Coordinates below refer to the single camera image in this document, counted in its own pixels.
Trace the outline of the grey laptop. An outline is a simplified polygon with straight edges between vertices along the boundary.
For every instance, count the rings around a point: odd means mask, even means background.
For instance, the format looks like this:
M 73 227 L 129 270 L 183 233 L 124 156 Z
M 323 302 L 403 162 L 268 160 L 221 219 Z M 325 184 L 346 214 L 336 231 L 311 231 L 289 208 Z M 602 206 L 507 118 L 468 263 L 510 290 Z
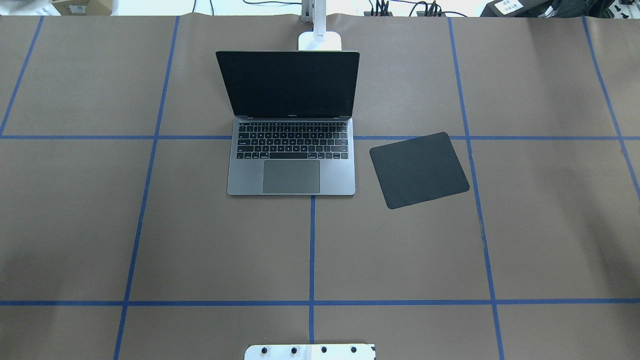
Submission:
M 218 50 L 230 196 L 352 196 L 357 51 Z

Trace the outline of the black mouse pad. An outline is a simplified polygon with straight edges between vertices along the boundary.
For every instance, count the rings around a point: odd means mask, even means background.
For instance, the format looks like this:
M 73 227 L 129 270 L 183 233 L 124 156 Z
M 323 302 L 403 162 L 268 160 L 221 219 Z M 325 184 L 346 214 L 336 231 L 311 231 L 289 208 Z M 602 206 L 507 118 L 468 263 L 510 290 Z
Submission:
M 409 207 L 470 191 L 450 135 L 438 132 L 369 150 L 386 207 Z

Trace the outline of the white desk lamp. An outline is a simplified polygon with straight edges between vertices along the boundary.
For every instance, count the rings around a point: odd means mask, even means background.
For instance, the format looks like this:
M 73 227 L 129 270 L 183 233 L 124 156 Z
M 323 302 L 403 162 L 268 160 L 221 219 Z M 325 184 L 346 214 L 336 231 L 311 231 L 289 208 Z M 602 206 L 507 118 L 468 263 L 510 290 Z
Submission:
M 342 38 L 327 28 L 326 0 L 302 0 L 301 22 L 311 24 L 311 30 L 298 36 L 298 51 L 342 51 Z

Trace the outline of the black box with label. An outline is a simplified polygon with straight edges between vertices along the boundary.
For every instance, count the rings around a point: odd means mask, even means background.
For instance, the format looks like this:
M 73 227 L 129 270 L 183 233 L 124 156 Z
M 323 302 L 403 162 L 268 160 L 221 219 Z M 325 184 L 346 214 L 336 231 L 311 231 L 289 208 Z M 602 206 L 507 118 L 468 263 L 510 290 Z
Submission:
M 535 18 L 551 6 L 553 0 L 492 0 L 485 4 L 481 18 Z

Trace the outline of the cardboard box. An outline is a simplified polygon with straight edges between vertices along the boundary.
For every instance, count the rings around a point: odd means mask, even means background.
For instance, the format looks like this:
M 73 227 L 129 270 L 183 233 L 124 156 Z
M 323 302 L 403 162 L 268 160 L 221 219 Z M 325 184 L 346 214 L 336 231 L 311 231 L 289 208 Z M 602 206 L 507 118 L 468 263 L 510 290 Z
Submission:
M 61 16 L 110 16 L 113 0 L 54 0 L 51 5 Z

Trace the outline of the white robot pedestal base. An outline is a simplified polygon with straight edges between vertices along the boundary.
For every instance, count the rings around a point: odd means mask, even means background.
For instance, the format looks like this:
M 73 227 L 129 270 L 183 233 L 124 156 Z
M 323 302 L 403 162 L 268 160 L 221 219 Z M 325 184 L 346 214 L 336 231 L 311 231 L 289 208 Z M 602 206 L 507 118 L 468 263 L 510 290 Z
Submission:
M 247 347 L 245 360 L 375 360 L 374 344 L 255 344 Z

